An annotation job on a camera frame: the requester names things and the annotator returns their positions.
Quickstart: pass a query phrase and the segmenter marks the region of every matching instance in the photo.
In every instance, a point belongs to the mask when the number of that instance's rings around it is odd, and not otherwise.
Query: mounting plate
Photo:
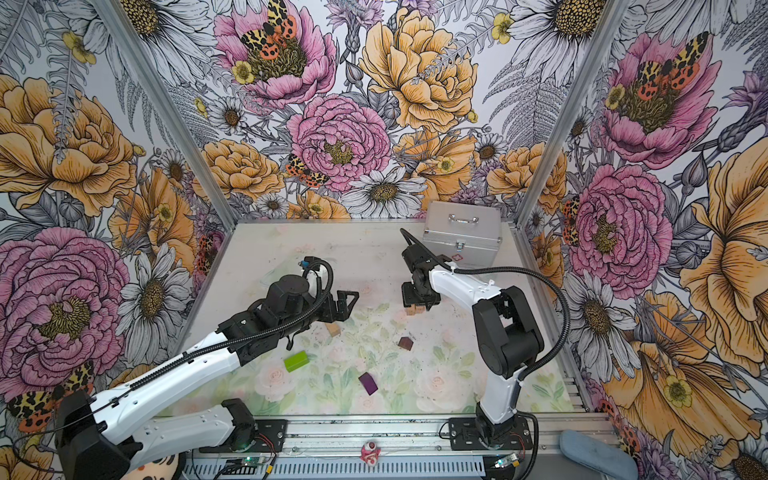
[[[465,452],[467,450],[522,450],[529,452],[533,449],[533,440],[528,431],[528,423],[518,417],[518,421],[512,430],[504,435],[504,442],[497,449],[489,449],[480,441],[480,434],[475,427],[475,419],[467,417],[454,417],[448,419],[448,427],[451,435],[451,450]]]
[[[283,451],[283,441],[286,438],[286,427],[288,425],[287,420],[256,420],[256,429],[261,434],[267,437],[274,445],[275,451]],[[204,447],[199,449],[200,453],[231,453],[227,447]],[[270,447],[262,439],[254,439],[253,444],[248,449],[243,450],[243,453],[269,453]]]

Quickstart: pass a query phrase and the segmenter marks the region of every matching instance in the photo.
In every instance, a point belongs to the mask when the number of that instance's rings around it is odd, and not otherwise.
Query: brown block
[[[328,329],[328,333],[330,333],[331,336],[336,336],[341,333],[341,328],[338,325],[336,325],[336,322],[326,323],[326,328]]]

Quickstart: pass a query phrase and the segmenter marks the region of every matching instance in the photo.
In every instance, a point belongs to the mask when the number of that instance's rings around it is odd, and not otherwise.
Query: butterfly
[[[266,7],[266,22],[260,30],[251,30],[240,37],[240,41],[251,50],[251,54],[264,60],[280,56],[280,49],[286,41],[296,37],[296,18],[288,15],[285,0],[270,0]]]
[[[572,247],[578,247],[578,230],[576,230],[576,215],[578,214],[578,199],[574,198],[563,205],[563,241]]]
[[[689,41],[674,59],[660,64],[656,61],[644,61],[637,67],[637,81],[640,87],[637,96],[643,101],[649,101],[656,94],[665,95],[672,90],[682,90],[699,73],[699,58],[707,47],[710,37],[704,31]]]
[[[311,171],[300,158],[293,154],[286,165],[286,172],[290,177],[298,177],[299,181],[308,187],[321,187],[330,180],[328,175]]]
[[[8,411],[18,419],[18,430],[36,433],[45,430],[62,399],[80,390],[89,395],[94,390],[94,363],[88,360],[72,371],[61,385],[52,391],[27,392],[8,402]]]

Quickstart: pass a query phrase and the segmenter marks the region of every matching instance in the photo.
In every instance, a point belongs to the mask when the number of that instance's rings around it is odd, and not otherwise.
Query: small wooden cube
[[[398,347],[401,349],[406,349],[408,351],[411,350],[413,347],[413,340],[411,340],[409,337],[404,336],[400,339],[400,342],[397,344]]]
[[[336,336],[341,333],[341,328],[336,325],[336,322],[326,323],[326,328],[328,329],[328,333],[330,333],[331,336]]]

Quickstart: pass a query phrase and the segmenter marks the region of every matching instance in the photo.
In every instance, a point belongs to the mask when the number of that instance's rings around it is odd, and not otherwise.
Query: purple block
[[[363,373],[358,380],[360,380],[362,386],[366,387],[368,395],[373,395],[376,390],[379,389],[379,387],[376,386],[376,382],[373,381],[373,377],[371,377],[371,374],[368,372]]]

